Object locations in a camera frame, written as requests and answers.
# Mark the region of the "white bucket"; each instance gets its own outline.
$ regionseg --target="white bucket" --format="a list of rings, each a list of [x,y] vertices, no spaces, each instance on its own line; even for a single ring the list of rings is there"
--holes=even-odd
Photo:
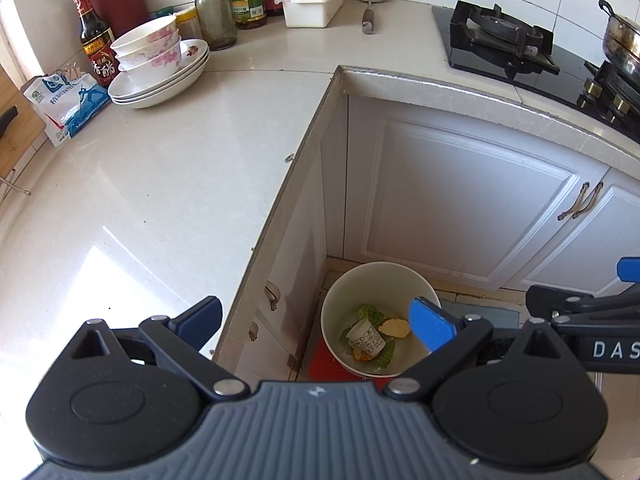
[[[408,320],[409,306],[417,296],[440,306],[429,282],[408,267],[391,262],[355,267],[338,278],[324,298],[320,314],[324,342],[338,362],[352,374],[366,378],[395,377],[429,354],[413,333],[404,339],[396,339],[391,363],[380,373],[366,371],[367,363],[354,359],[340,342],[340,334],[358,320],[358,309],[366,303],[389,317]]]

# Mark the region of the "cabinet handle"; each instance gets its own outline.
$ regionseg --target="cabinet handle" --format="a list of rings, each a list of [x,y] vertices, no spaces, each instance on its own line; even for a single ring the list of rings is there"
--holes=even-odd
[[[280,289],[269,280],[267,280],[267,284],[264,286],[264,293],[267,295],[267,298],[269,298],[269,305],[271,306],[271,311],[273,312],[277,309],[278,302],[280,301]]]
[[[258,324],[255,321],[251,323],[249,328],[249,339],[252,343],[258,339]]]
[[[571,218],[575,220],[582,213],[588,213],[589,211],[591,211],[593,207],[596,205],[596,200],[598,199],[598,193],[603,187],[604,187],[604,182],[599,182],[598,185],[593,189],[593,194],[591,195],[591,200],[589,200],[589,203],[584,208],[580,209],[579,211],[576,211],[571,216]]]
[[[561,212],[558,215],[558,221],[564,220],[571,213],[575,213],[576,211],[578,211],[578,209],[580,209],[580,204],[582,204],[582,200],[584,200],[584,195],[585,193],[587,193],[588,189],[589,189],[589,183],[588,182],[583,183],[582,187],[580,188],[580,193],[578,194],[578,198],[575,199],[575,202],[570,209],[568,209],[567,211]]]

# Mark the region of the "paper cup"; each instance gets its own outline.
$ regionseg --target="paper cup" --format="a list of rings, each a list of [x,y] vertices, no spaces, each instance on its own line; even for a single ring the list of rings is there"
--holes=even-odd
[[[385,347],[385,340],[367,318],[361,319],[347,332],[347,339],[371,356],[378,355]]]

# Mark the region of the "gray ribbed panel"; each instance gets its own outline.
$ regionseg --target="gray ribbed panel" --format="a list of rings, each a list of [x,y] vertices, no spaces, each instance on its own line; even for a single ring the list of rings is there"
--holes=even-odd
[[[494,470],[447,445],[418,404],[370,383],[263,383],[248,400],[215,405],[194,435],[155,462],[91,473],[43,464],[29,480],[602,480],[588,464],[562,472]]]

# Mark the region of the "yellow lid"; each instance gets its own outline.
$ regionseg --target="yellow lid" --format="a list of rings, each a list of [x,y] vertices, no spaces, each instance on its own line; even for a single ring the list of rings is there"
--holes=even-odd
[[[198,17],[198,11],[195,7],[189,7],[189,9],[180,10],[179,12],[174,12],[175,23],[183,23],[188,22],[191,18]]]

